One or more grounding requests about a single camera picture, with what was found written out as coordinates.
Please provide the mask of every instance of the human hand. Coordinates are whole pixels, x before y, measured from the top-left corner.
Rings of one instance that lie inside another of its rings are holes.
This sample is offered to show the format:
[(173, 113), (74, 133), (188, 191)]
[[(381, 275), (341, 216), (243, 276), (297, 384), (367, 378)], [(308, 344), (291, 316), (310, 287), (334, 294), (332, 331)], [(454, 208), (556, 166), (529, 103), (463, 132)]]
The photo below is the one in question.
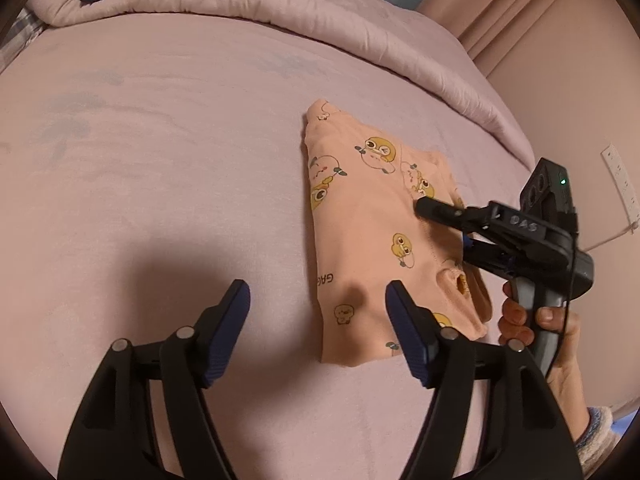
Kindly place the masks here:
[[(525, 326), (527, 311), (511, 299), (511, 283), (506, 282), (502, 291), (507, 299), (502, 304), (502, 317), (498, 322), (498, 329), (502, 334), (498, 342), (504, 345), (509, 339), (519, 339), (526, 346), (529, 346), (533, 343), (534, 334), (532, 329)], [(561, 333), (564, 326), (564, 308), (553, 306), (540, 308), (536, 312), (536, 322), (544, 330)], [(569, 311), (569, 321), (566, 324), (566, 332), (554, 368), (563, 368), (574, 364), (579, 340), (580, 317), (574, 311)]]
[[(502, 317), (498, 321), (498, 329), (501, 334), (498, 342), (504, 345), (509, 339), (519, 339), (526, 346), (529, 346), (533, 343), (534, 333), (525, 325), (527, 311), (512, 299), (509, 282), (504, 284), (502, 291), (507, 299), (502, 304)], [(536, 322), (544, 330), (562, 332), (564, 308), (539, 308), (536, 312)], [(590, 422), (589, 410), (582, 389), (582, 376), (580, 368), (578, 368), (579, 339), (580, 317), (570, 311), (558, 358), (547, 378), (549, 388), (560, 406), (574, 440), (578, 440), (582, 436)]]

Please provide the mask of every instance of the gripper handle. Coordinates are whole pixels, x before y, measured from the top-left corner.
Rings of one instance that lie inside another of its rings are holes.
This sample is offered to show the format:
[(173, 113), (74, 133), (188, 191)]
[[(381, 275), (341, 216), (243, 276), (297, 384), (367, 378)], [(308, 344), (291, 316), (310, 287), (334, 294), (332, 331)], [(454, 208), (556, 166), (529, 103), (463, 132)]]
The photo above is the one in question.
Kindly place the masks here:
[(527, 311), (527, 326), (533, 330), (535, 336), (529, 351), (542, 374), (547, 377), (560, 344), (560, 335), (540, 328), (536, 323), (536, 312), (543, 306), (562, 306), (565, 298), (527, 278), (511, 280), (511, 293), (513, 300)]

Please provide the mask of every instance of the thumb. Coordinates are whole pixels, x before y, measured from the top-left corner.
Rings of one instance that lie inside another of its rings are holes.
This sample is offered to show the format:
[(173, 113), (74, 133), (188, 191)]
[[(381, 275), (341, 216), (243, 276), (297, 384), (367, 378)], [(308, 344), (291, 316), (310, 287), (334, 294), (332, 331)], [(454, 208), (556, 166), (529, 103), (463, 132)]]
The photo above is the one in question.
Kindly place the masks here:
[[(562, 307), (543, 307), (536, 312), (536, 322), (543, 330), (562, 333), (564, 327), (565, 309)], [(580, 317), (575, 312), (569, 312), (566, 332), (562, 348), (558, 354), (556, 366), (562, 366), (576, 357), (580, 339)]]

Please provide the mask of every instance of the pajama cuff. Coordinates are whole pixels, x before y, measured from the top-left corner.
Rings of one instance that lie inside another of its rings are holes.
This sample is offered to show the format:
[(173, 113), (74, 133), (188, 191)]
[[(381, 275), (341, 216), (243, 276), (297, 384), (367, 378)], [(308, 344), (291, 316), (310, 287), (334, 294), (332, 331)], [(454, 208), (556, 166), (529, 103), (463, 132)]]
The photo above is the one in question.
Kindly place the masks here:
[(609, 408), (589, 408), (589, 415), (589, 425), (575, 443), (585, 478), (596, 471), (620, 440), (620, 437), (611, 431), (613, 416)]

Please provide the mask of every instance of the plaid fabric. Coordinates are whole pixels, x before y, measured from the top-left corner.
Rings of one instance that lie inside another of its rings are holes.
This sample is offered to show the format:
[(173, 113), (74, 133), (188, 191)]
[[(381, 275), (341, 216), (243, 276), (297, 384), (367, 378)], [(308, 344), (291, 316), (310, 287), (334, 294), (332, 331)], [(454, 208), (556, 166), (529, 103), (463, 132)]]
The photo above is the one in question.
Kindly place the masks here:
[(0, 73), (44, 30), (35, 14), (23, 9), (0, 44)]

